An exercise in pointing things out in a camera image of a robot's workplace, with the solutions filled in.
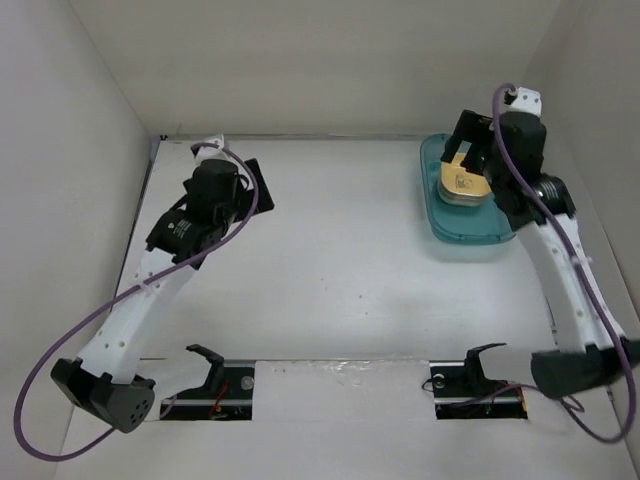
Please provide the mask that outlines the yellow panda plate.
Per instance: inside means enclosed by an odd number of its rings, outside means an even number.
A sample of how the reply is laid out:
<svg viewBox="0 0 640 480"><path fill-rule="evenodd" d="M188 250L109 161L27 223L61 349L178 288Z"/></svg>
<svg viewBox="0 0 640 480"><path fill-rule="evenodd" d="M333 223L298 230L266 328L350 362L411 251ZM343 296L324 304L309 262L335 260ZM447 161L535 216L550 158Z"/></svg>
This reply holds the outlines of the yellow panda plate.
<svg viewBox="0 0 640 480"><path fill-rule="evenodd" d="M485 198L491 190L483 176L472 174L462 167L462 161L465 157L464 152L458 152L450 163L441 163L440 185L447 194L453 197L479 201Z"/></svg>

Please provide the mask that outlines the purple panda plate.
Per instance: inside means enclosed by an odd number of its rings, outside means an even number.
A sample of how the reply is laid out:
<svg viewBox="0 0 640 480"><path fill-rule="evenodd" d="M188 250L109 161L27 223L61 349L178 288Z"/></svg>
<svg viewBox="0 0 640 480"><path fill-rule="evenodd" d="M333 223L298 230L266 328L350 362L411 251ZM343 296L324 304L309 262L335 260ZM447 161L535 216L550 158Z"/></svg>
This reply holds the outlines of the purple panda plate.
<svg viewBox="0 0 640 480"><path fill-rule="evenodd" d="M449 205L464 208L479 207L491 197L490 193L487 193L486 195L463 195L460 193L450 192L448 190L442 189L438 190L438 195L443 202Z"/></svg>

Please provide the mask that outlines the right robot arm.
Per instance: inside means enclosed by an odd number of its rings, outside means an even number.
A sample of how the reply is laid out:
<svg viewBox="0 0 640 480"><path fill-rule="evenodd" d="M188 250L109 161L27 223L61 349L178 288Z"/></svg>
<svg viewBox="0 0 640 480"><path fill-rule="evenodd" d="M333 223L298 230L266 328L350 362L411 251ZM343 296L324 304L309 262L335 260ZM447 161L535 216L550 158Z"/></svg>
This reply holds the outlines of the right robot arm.
<svg viewBox="0 0 640 480"><path fill-rule="evenodd" d="M503 159L489 117L461 113L445 144L442 161L451 162L462 143L469 148L461 165L483 176L511 230L525 247L555 327L556 347L534 352L530 369L536 386L552 399L611 384L639 365L639 343L614 320L602 321L605 302L579 238L575 205L565 183L543 173L546 128L539 117L508 111L499 127L508 160Z"/></svg>

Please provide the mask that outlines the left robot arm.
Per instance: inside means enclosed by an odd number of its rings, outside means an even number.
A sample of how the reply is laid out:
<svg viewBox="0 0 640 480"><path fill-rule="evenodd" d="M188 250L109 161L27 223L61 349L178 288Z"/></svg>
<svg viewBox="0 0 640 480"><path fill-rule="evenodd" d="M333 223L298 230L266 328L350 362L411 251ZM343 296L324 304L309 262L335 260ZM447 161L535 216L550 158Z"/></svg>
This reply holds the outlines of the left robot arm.
<svg viewBox="0 0 640 480"><path fill-rule="evenodd" d="M81 352L95 373L174 380L201 396L222 371L187 351L231 360L455 358L469 347L460 299L466 265L436 251L415 141L239 140L224 164L256 158L273 210L235 224L199 268L146 237L203 164L188 144L162 144L134 244L103 327Z"/></svg>

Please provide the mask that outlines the teal plastic bin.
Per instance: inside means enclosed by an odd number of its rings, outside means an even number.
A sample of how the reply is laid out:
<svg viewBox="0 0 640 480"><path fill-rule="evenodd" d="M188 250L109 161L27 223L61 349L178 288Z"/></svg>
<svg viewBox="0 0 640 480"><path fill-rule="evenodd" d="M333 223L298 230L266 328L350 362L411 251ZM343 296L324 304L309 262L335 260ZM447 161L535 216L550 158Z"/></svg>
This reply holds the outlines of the teal plastic bin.
<svg viewBox="0 0 640 480"><path fill-rule="evenodd" d="M497 245L515 237L506 216L497 208L492 193L477 206L444 201L438 190L440 157L448 134L427 137L420 146L420 166L427 218L435 237L445 243L465 246Z"/></svg>

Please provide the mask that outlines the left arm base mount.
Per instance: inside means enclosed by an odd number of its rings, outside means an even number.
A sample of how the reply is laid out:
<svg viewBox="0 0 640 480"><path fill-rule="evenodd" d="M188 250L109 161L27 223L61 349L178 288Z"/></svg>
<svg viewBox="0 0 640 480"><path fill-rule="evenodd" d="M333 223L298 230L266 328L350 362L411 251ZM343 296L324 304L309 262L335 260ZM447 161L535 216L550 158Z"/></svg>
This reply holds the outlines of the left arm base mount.
<svg viewBox="0 0 640 480"><path fill-rule="evenodd" d="M255 386L255 361L225 360L199 344L186 350L207 362L206 377L195 387L163 401L159 419L165 421L250 421Z"/></svg>

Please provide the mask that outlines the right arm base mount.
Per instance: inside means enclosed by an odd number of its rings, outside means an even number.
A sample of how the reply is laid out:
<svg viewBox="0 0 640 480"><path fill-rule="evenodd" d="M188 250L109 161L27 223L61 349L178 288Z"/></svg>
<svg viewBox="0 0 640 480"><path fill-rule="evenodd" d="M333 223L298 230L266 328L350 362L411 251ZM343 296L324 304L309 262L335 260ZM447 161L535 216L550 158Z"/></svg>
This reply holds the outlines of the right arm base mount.
<svg viewBox="0 0 640 480"><path fill-rule="evenodd" d="M486 377L480 354L488 349L505 346L490 343L466 352L463 360L429 362L429 376L422 383L423 391L434 401L437 420L526 420L528 413L522 390L503 391L509 383Z"/></svg>

